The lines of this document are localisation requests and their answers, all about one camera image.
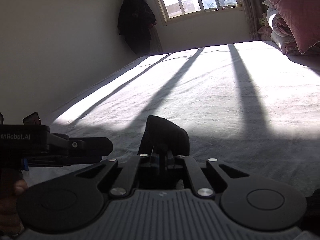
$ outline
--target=window sill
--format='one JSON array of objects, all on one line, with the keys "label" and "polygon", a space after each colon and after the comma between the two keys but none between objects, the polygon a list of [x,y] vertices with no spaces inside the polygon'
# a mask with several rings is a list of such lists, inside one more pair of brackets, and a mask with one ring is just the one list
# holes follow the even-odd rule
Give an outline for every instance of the window sill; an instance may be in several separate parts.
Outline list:
[{"label": "window sill", "polygon": [[172,24],[172,23],[176,23],[176,22],[180,22],[180,21],[184,21],[187,19],[191,19],[194,17],[199,17],[201,15],[208,15],[208,14],[215,14],[215,13],[225,13],[225,12],[234,12],[234,11],[243,11],[243,7],[233,7],[233,8],[228,8],[228,9],[220,9],[220,10],[206,10],[206,11],[198,11],[198,12],[193,12],[193,13],[188,13],[188,14],[184,14],[184,15],[180,15],[174,18],[170,18],[167,22],[164,21],[164,19],[162,19],[162,24],[163,26]]}]

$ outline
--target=curtain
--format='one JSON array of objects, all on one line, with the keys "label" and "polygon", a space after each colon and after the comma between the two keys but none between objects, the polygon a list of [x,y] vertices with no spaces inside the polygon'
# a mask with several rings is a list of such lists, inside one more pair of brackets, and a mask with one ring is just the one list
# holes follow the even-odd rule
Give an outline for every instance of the curtain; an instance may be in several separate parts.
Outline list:
[{"label": "curtain", "polygon": [[162,54],[162,47],[158,36],[157,29],[155,27],[150,29],[151,41],[150,41],[150,55]]},{"label": "curtain", "polygon": [[259,19],[262,18],[262,14],[264,13],[263,1],[265,0],[242,0],[252,41],[259,40],[257,30],[261,27],[259,26]]}]

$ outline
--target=pink pillow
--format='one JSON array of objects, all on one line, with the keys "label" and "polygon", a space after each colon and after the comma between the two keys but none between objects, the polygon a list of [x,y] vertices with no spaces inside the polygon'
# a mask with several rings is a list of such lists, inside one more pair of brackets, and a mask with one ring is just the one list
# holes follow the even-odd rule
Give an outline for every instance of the pink pillow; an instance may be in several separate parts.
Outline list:
[{"label": "pink pillow", "polygon": [[320,42],[320,0],[269,0],[297,41],[301,54]]},{"label": "pink pillow", "polygon": [[272,29],[270,27],[262,26],[260,29],[258,29],[257,33],[260,35],[265,34],[265,35],[271,37]]}]

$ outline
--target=mattress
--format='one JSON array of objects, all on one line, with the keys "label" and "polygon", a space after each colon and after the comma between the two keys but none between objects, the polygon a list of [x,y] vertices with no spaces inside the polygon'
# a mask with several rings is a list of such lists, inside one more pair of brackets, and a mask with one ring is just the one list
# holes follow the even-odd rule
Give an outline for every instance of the mattress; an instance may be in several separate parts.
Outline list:
[{"label": "mattress", "polygon": [[[110,157],[137,154],[148,115],[185,129],[190,155],[320,188],[320,57],[254,41],[142,57],[44,118],[51,132],[108,137]],[[30,167],[29,186],[78,170]]]}]

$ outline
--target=finger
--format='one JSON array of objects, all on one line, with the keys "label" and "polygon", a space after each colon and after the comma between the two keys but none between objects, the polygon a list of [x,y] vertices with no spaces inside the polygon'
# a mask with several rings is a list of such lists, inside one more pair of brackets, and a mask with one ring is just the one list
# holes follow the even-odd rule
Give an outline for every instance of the finger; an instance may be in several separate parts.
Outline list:
[{"label": "finger", "polygon": [[0,231],[4,232],[6,235],[8,235],[8,234],[16,235],[16,234],[20,233],[21,226],[20,225],[18,225],[16,227],[0,226]]},{"label": "finger", "polygon": [[28,185],[26,181],[24,179],[20,179],[14,184],[14,193],[15,195],[21,195],[27,188]]},{"label": "finger", "polygon": [[0,215],[0,225],[5,227],[17,227],[20,225],[20,218],[18,214],[14,215]]},{"label": "finger", "polygon": [[0,214],[1,215],[14,215],[16,210],[17,197],[8,197],[0,199]]},{"label": "finger", "polygon": [[22,225],[22,223],[20,222],[20,228],[21,228],[21,231],[20,232],[22,232],[22,231],[24,231],[25,230],[25,228],[24,228],[24,226]]}]

